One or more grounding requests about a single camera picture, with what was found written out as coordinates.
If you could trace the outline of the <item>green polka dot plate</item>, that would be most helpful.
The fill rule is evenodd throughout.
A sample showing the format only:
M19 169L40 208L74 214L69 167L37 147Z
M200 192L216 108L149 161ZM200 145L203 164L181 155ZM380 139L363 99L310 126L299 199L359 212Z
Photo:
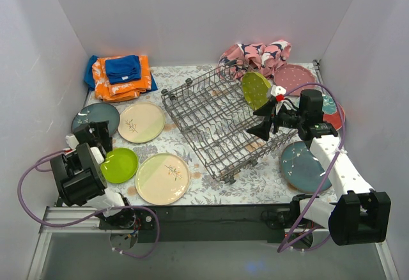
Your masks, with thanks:
M243 96L252 110L268 102L270 82L258 72L246 72L242 77Z

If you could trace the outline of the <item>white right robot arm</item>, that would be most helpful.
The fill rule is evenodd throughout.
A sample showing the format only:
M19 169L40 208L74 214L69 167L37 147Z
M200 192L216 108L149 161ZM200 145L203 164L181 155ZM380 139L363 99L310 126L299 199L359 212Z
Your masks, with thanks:
M320 189L312 195L297 195L290 203L291 229L312 221L327 228L337 245L383 242L391 200L386 192L375 191L363 179L344 149L344 138L331 123L324 121L321 92L302 90L295 109L284 105L286 91L281 86L270 88L266 97L266 103L253 112L263 120L248 129L248 133L267 141L281 127L297 130L324 170L321 181L330 181L337 196L337 203L331 204L317 198Z

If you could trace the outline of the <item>plain lime green plate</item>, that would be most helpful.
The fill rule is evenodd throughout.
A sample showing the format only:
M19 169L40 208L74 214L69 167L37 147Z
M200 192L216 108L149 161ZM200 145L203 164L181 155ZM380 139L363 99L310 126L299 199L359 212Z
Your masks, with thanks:
M133 150L117 148L107 154L100 169L108 182L124 183L136 174L138 165L139 159Z

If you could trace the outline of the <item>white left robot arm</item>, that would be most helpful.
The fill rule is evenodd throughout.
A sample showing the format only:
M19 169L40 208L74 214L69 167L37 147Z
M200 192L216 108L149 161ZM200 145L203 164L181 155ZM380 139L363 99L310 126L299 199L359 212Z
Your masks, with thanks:
M91 122L75 128L70 137L73 150L50 160L59 197L67 206L91 206L96 217L115 228L130 229L136 214L120 193L108 189L100 169L112 151L108 122Z

